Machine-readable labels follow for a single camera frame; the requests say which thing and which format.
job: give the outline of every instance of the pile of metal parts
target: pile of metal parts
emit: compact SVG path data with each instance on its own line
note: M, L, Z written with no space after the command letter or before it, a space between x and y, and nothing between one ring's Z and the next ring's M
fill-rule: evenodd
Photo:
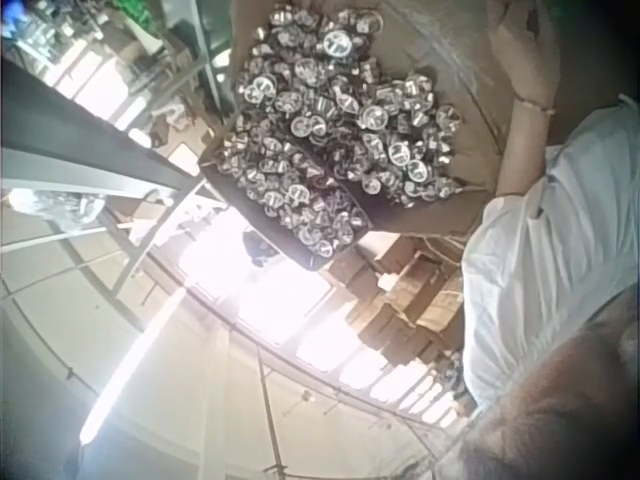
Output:
M460 115L437 106L427 76L381 75L369 50L382 29L373 10L278 6L236 79L218 169L323 257L367 226L343 181L407 208L459 191L445 169Z

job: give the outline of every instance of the fingers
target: fingers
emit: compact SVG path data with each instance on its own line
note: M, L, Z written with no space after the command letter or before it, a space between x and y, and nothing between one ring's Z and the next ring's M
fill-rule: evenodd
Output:
M538 12L539 41L546 46L551 46L555 42L555 31L544 0L536 0L536 11Z
M490 29L498 28L498 25L502 23L507 14L509 3L509 0L487 0L487 19Z
M534 7L534 0L512 0L504 18L507 28L526 30L529 14Z

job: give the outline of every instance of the person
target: person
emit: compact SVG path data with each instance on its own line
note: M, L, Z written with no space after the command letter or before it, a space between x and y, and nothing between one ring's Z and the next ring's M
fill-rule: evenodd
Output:
M463 369L480 409L638 278L638 106L597 110L546 149L560 56L547 9L532 4L487 2L515 100L496 198L462 259Z
M638 478L638 106L597 110L546 149L560 71L547 10L487 6L516 99L496 198L462 260L479 413L435 468L403 478Z

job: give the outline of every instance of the wall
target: wall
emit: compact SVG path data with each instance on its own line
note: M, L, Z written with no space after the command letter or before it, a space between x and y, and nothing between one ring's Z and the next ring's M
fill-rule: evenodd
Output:
M45 222L11 211L3 212L2 227L5 244L51 233ZM73 244L84 259L117 249L107 234L80 237L73 240ZM104 283L112 285L125 259L124 256L112 257L90 268ZM73 263L56 243L10 252L2 256L2 261L3 280L10 291ZM168 298L166 293L156 288L145 299L152 284L152 280L141 273L127 283L120 297L143 322L152 318ZM57 355L96 391L105 386L138 335L137 330L79 271L30 287L17 294L14 300L14 307L24 311ZM47 399L53 388L51 385L66 384L68 395L60 393L59 396L64 398L58 403L60 409L73 417L73 421L64 422L64 428L60 423L52 424L47 438L51 448L58 448L59 444L68 445L79 432L95 394L77 381L66 381L66 372L43 349L25 319L20 318L18 308L9 310L7 319L11 321L12 328L20 333L51 375L46 382L34 383L33 390L25 395ZM205 434L206 378L208 369L212 368L211 352L207 351L207 325L215 322L212 318L204 322L201 320L190 309L180 307L176 311L125 388L109 425L98 438L110 438L105 432L111 428L119 429L130 435L131 441L146 444L145 448L152 448L158 455L172 457L172 461L180 465L198 462ZM255 350L235 335L231 337L226 377L225 459L228 472L246 477L247 472L260 472L275 461ZM17 380L8 377L3 381L3 390L11 391L11 383ZM394 420L380 419L344 405L335 407L335 401L322 395L316 395L313 403L299 404L303 388L276 372L268 376L268 389L283 462L291 473L346 478L390 474L425 454L416 437ZM46 401L25 403L23 406L17 400L14 403L15 408L22 409L22 417L30 415L31 410L43 418L52 415ZM96 440L92 445L98 452L95 458L103 459L103 464L105 458L112 458L109 453L99 453L106 448L106 443L111 442ZM149 455L141 454L139 459L130 461L137 462L138 468L144 470L146 467L142 465L149 462L149 458ZM192 471L184 465L180 468L184 472ZM111 478L127 476L144 478L120 474ZM91 478L102 477L96 474ZM174 478L192 478L192 475L185 473Z

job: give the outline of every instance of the bright window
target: bright window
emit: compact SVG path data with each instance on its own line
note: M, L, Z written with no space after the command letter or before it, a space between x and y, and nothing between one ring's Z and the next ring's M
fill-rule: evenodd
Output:
M200 168L198 168L198 155L196 155L186 143L178 145L167 159L176 167L181 168L194 177L200 173Z
M416 403L420 399L420 397L431 388L431 385L433 385L433 377L429 375L420 385L418 385L413 390L413 392L407 395L407 398L402 401L402 403L400 404L400 410L406 410L414 403Z
M340 381L356 390L360 390L375 382L382 375L382 369L386 365L385 358L380 353L369 348L346 366L342 375L340 375Z
M73 97L102 63L102 57L95 52L87 52L69 75L63 77L56 89L67 98Z
M371 396L381 402L395 402L407 393L426 372L427 367L422 362L415 361L409 365L400 365L373 387Z
M144 97L137 97L129 108L122 114L122 116L116 121L115 126L118 130L124 130L127 128L133 119L138 116L138 114L144 110L144 107L147 106L147 101Z
M321 372L333 370L362 345L358 336L345 322L345 312L352 305L332 315L322 325L310 331L298 348L298 357Z
M109 60L80 91L76 102L96 117L108 120L127 99L129 89L116 69L117 59Z
M435 423L440 420L447 409L451 407L453 402L453 394L451 392L446 393L440 400L434 403L425 413L422 415L422 420L426 423Z
M69 50L67 50L67 52L62 56L62 58L60 59L60 63L47 71L44 76L44 83L46 83L50 87L55 85L62 74L65 72L65 70L69 68L71 64L84 51L86 46L87 42L85 40L78 40L77 42L75 42L71 46L71 48L69 48Z
M455 410L451 409L449 412L440 420L440 428L448 428L451 426L453 422L458 418L458 414Z
M409 413L420 413L429 405L431 405L431 403L433 403L433 400L436 398L436 396L441 392L442 392L442 385L440 385L439 383L436 383L429 389L427 393L424 394L424 396L420 400L418 400L418 402L413 407L411 407L411 410L409 410Z
M290 260L268 268L240 298L240 319L274 344L281 344L307 321L307 314L330 290L327 281Z
M242 243L249 226L235 208L218 214L212 226L180 258L182 271L213 298L240 288L253 269Z

